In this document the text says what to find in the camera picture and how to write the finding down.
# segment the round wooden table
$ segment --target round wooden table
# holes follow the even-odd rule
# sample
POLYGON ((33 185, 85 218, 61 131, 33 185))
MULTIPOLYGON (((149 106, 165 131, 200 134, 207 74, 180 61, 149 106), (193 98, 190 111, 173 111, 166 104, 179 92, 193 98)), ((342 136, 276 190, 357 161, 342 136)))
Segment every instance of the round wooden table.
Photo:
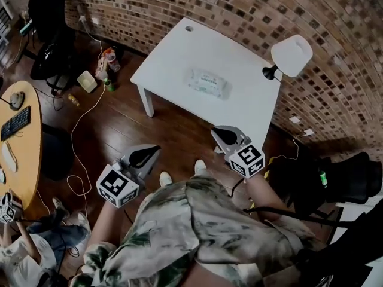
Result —
POLYGON ((0 100, 0 127, 27 106, 31 106, 31 123, 22 128, 17 136, 13 135, 6 140, 17 160, 16 173, 8 168, 2 155, 4 142, 0 142, 0 166, 6 177, 6 184, 0 184, 0 196, 11 188, 13 193, 22 200, 23 209, 26 210, 35 196, 39 181, 42 139, 41 107, 35 89, 27 81, 19 81, 11 85, 2 98, 9 101, 11 94, 17 91, 25 93, 24 104, 15 112, 10 109, 8 104, 0 100))

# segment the white lamp shade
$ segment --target white lamp shade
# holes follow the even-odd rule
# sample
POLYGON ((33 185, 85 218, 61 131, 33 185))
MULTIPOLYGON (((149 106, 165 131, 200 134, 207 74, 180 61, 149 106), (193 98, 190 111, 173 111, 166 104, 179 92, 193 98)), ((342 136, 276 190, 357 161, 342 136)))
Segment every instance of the white lamp shade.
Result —
POLYGON ((302 36, 293 35, 275 44, 271 56, 280 71, 296 77, 312 58, 312 48, 302 36))

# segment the shoe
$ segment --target shoe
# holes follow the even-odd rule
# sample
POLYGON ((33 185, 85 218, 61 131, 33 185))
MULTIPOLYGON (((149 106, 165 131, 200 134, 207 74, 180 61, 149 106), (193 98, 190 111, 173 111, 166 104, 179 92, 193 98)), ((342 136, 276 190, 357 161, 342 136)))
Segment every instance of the shoe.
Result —
POLYGON ((53 197, 53 198, 52 198, 52 202, 53 202, 53 205, 54 205, 54 208, 55 208, 55 209, 61 209, 61 210, 63 210, 63 211, 65 212, 65 215, 64 215, 63 220, 68 219, 69 216, 70 216, 71 214, 70 214, 70 213, 68 212, 68 210, 64 207, 64 205, 62 204, 62 202, 61 202, 58 198, 56 198, 56 197, 53 197))
POLYGON ((173 183, 173 180, 172 180, 172 177, 170 176, 170 174, 166 171, 161 172, 161 174, 160 174, 160 186, 164 187, 164 186, 167 186, 171 183, 173 183))
POLYGON ((206 164, 203 160, 196 161, 196 164, 194 165, 194 174, 195 175, 203 175, 203 173, 206 171, 206 164))
POLYGON ((85 228, 88 231, 88 234, 90 233, 90 225, 88 219, 85 217, 85 215, 81 212, 78 213, 78 224, 79 226, 85 228))

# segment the curved brick wall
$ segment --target curved brick wall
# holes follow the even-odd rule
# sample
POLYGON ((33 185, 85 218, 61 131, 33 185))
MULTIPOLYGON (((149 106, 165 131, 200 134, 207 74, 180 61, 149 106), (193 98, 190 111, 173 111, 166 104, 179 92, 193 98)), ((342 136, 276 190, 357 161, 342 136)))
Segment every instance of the curved brick wall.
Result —
MULTIPOLYGON (((10 0, 17 9, 28 0, 10 0)), ((80 5, 97 17, 93 33, 149 53, 182 18, 197 20, 271 62, 270 47, 295 33, 314 58, 299 77, 282 81, 272 122, 320 154, 366 150, 383 159, 383 0, 67 0, 77 27, 80 5), (292 124, 288 118, 302 122, 292 124)))

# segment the green patterned shirt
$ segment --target green patterned shirt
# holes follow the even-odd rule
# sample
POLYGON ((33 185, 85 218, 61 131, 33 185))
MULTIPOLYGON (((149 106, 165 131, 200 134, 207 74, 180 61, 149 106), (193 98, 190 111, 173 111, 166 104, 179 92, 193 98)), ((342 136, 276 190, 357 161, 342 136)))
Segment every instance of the green patterned shirt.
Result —
POLYGON ((195 176, 147 196, 118 248, 89 246, 71 287, 173 287, 194 262, 235 286, 287 286, 303 248, 323 244, 299 220, 256 221, 215 179, 195 176))

